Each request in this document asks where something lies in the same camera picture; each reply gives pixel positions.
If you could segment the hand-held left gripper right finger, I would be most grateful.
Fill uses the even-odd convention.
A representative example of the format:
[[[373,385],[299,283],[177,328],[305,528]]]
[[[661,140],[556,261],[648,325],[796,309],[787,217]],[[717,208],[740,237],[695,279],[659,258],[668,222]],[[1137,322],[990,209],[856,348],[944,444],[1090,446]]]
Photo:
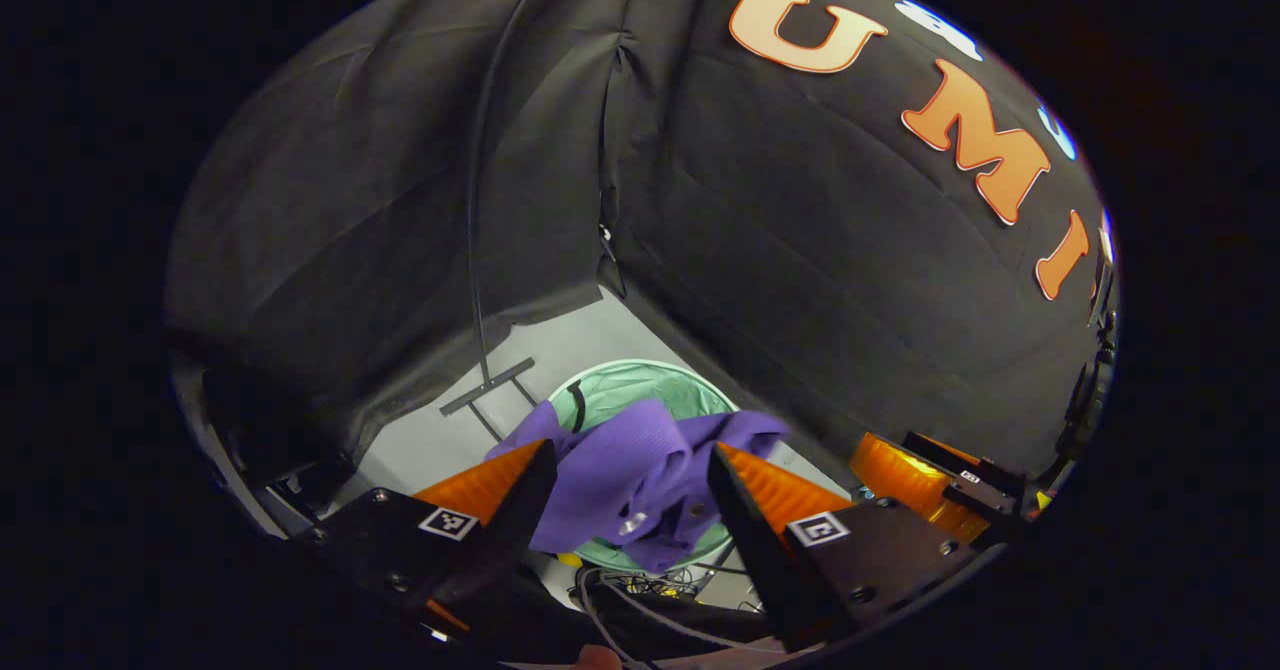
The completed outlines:
[[[963,543],[904,503],[859,487],[845,500],[727,445],[707,473],[787,651],[863,635],[902,616],[997,543]]]

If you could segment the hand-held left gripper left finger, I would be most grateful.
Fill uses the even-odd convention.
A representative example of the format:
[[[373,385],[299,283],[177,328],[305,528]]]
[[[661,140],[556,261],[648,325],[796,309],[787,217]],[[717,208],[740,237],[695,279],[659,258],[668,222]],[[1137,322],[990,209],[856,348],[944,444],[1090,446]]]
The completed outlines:
[[[305,556],[379,605],[452,635],[506,585],[529,550],[557,479],[547,439],[415,494],[375,488],[305,532]]]

